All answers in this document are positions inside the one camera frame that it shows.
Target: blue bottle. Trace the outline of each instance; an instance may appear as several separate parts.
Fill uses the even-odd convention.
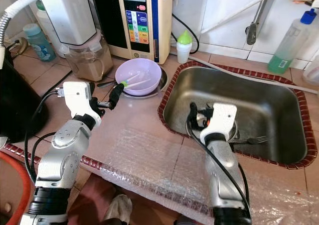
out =
[[[23,31],[41,61],[50,62],[56,57],[52,46],[46,40],[44,33],[37,24],[28,24],[23,27]]]

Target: tile countertop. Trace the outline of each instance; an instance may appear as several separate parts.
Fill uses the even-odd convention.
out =
[[[209,61],[210,63],[228,65],[232,67],[238,67],[243,69],[248,69],[257,72],[268,73],[266,64],[259,62],[252,62],[242,59],[230,58],[225,56],[213,55],[208,53],[198,52],[193,55],[204,61]],[[112,81],[115,76],[116,69],[125,61],[125,59],[113,58],[114,68],[111,72],[105,77],[101,82]],[[53,86],[55,82],[60,80],[70,68],[66,63],[65,59],[55,59],[52,63],[43,63],[40,62],[32,52],[26,52],[26,55],[20,55],[14,60],[16,69],[26,78],[26,80],[31,84],[35,91],[41,96],[43,95],[48,88]],[[169,81],[171,80],[173,74],[175,73],[179,63],[175,56],[169,55],[166,62],[162,67],[166,70],[168,74]],[[318,89],[312,87],[302,81],[303,71],[298,69],[289,69],[285,74],[281,75],[282,77],[292,80],[298,86],[309,87],[313,89]],[[71,74],[66,81],[81,81],[77,79],[73,74]],[[96,88],[93,96],[97,97],[99,101],[107,101],[108,94],[111,90],[111,86],[108,86],[103,89]],[[319,99],[316,95],[305,93],[309,112],[311,115],[311,122],[313,130],[315,133],[317,145],[319,145]],[[95,129],[92,132],[92,137],[90,140],[90,146],[86,153],[86,156],[91,157],[95,160],[101,161],[105,164],[108,164],[108,160],[114,155],[115,145],[119,145],[119,137],[123,136],[127,131],[137,131],[140,133],[153,136],[154,138],[164,139],[168,145],[168,151],[171,152],[168,156],[170,158],[169,162],[166,164],[166,167],[169,167],[166,172],[168,173],[167,177],[173,183],[174,181],[184,181],[190,184],[189,188],[191,189],[194,183],[200,181],[202,177],[197,173],[198,169],[204,169],[203,163],[190,164],[189,155],[198,154],[198,156],[204,156],[203,151],[195,144],[195,142],[188,138],[183,138],[182,136],[170,133],[160,122],[157,115],[157,108],[161,102],[162,95],[157,95],[152,98],[136,100],[121,96],[117,107],[113,110],[107,110],[105,116],[102,119],[102,124],[99,128]],[[55,97],[50,97],[46,102],[50,116],[49,121],[45,127],[36,135],[40,137],[46,133],[53,132],[58,130],[64,123],[71,119],[70,111],[65,105],[64,99],[59,99]],[[36,140],[36,137],[30,139],[30,144],[33,144]],[[40,143],[40,146],[37,150],[37,156],[42,157],[50,146],[50,138],[47,138],[46,141]],[[22,143],[15,144],[19,148],[23,148]],[[130,162],[127,161],[126,164],[118,163],[116,164],[116,169],[119,171],[125,171],[128,169],[128,172],[132,172],[136,176],[141,176],[147,178],[148,176],[152,177],[154,172],[157,171],[158,166],[161,166],[161,161],[156,160],[156,154],[151,154],[154,157],[154,170],[148,170],[147,174],[145,169],[140,165],[138,169],[132,170],[128,169],[130,167]],[[267,206],[262,206],[267,204],[271,206],[274,202],[274,199],[278,197],[271,197],[265,194],[267,202],[262,199],[260,193],[267,188],[267,191],[273,191],[272,194],[279,193],[280,189],[285,189],[281,193],[281,197],[284,194],[288,196],[299,196],[299,198],[304,198],[304,203],[310,204],[310,207],[304,211],[303,215],[307,216],[306,219],[303,219],[302,224],[311,224],[311,222],[318,222],[318,211],[319,205],[314,202],[314,197],[319,196],[319,160],[316,159],[310,166],[305,169],[299,170],[287,170],[272,164],[267,164],[265,162],[260,162],[250,158],[237,155],[239,162],[241,163],[247,179],[249,187],[252,187],[251,195],[251,204],[252,204],[252,213],[255,224],[263,224],[265,214],[268,214],[266,211]],[[87,165],[82,165],[83,168],[90,170],[93,173],[100,175],[100,172],[92,167]],[[157,200],[156,197],[152,197],[150,194],[146,195],[149,199]],[[162,203],[164,206],[169,207],[173,210],[180,212],[181,208],[178,205],[167,204],[163,200],[158,200],[157,202]],[[302,211],[300,208],[303,203],[294,203],[292,207],[286,210],[282,216],[293,217],[294,219],[298,215],[298,211]],[[190,217],[192,216],[192,211],[186,211]],[[269,218],[278,219],[274,213],[269,212]],[[208,220],[202,219],[201,222],[210,224]]]

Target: sink basin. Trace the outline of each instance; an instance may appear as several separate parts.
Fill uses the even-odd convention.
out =
[[[240,138],[268,137],[264,144],[235,145],[236,152],[289,169],[303,168],[314,160],[317,147],[315,140],[311,140],[314,137],[311,124],[302,119],[302,116],[309,116],[303,92],[252,82],[198,63],[195,65],[185,69],[185,65],[181,65],[159,107],[159,116],[171,132],[187,136],[185,122],[190,102],[195,102],[198,108],[214,102],[234,104]],[[252,75],[250,71],[241,71]],[[288,81],[279,76],[253,73],[254,76]]]

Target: black cable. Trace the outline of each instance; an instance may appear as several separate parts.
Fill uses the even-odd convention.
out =
[[[178,17],[176,17],[176,15],[175,15],[174,13],[172,13],[171,15],[172,15],[177,21],[179,21],[181,24],[183,24],[183,25],[190,31],[191,34],[193,34],[193,36],[194,36],[194,38],[195,38],[195,40],[196,40],[196,43],[197,43],[197,47],[196,47],[195,51],[190,52],[190,54],[196,53],[196,52],[198,51],[198,49],[199,49],[199,40],[198,40],[196,34],[190,29],[190,27],[188,27],[188,26],[186,25],[186,23],[184,23],[182,20],[180,20]],[[173,36],[173,38],[174,38],[175,41],[177,42],[177,38],[174,36],[174,34],[172,33],[171,35]]]
[[[35,167],[34,167],[34,157],[35,157],[35,151],[36,151],[36,148],[38,147],[39,143],[44,140],[45,138],[49,137],[49,136],[52,136],[54,135],[56,132],[51,132],[51,133],[48,133],[48,134],[45,134],[44,136],[40,137],[35,143],[34,143],[34,146],[32,148],[32,153],[31,153],[31,170],[33,172],[33,174],[35,175],[36,177],[36,172],[35,172]]]
[[[40,104],[38,105],[38,107],[36,108],[35,112],[33,113],[29,126],[26,128],[25,130],[25,137],[24,137],[24,162],[25,162],[25,167],[26,170],[31,178],[31,180],[33,181],[33,183],[35,183],[36,180],[36,176],[33,174],[33,171],[31,170],[30,164],[29,164],[29,160],[28,160],[28,137],[29,137],[29,129],[32,129],[32,123],[33,120],[35,119],[35,117],[37,116],[37,114],[40,112],[40,110],[42,109],[42,106],[44,104],[44,102],[46,101],[46,99],[48,99],[51,95],[57,94],[57,92],[50,92],[48,93],[46,96],[43,97],[43,99],[41,100]]]
[[[235,188],[239,192],[240,197],[242,198],[242,200],[244,202],[244,206],[245,206],[245,210],[246,210],[247,216],[248,216],[249,219],[251,219],[249,204],[247,202],[247,199],[246,199],[245,195],[243,194],[243,191],[241,191],[239,185],[237,184],[237,182],[235,181],[233,176],[231,176],[231,174],[222,165],[222,163],[216,158],[216,156],[195,136],[195,134],[193,133],[193,131],[191,129],[190,115],[188,115],[188,117],[187,117],[186,125],[187,125],[187,127],[186,127],[187,128],[187,132],[191,135],[191,137],[194,140],[196,140],[196,142],[206,151],[206,153],[215,161],[215,163],[221,168],[221,170],[226,174],[226,176],[229,178],[229,180],[233,183],[233,185],[235,186]]]
[[[60,81],[58,81],[57,83],[54,84],[54,86],[52,86],[49,90],[46,91],[46,93],[44,93],[44,95],[42,96],[42,98],[44,98],[46,95],[49,94],[49,92],[51,92],[53,89],[55,89],[61,82],[63,82],[65,80],[65,78],[67,78],[70,74],[72,73],[72,70],[69,71],[64,77],[61,78]]]
[[[240,163],[238,163],[238,168],[239,168],[240,173],[241,173],[241,176],[243,177],[243,180],[244,180],[245,195],[246,195],[246,199],[247,199],[248,205],[250,205],[250,201],[249,201],[249,189],[248,189],[247,178],[246,178],[245,172],[244,172],[244,170],[243,170],[243,167],[241,167]]]

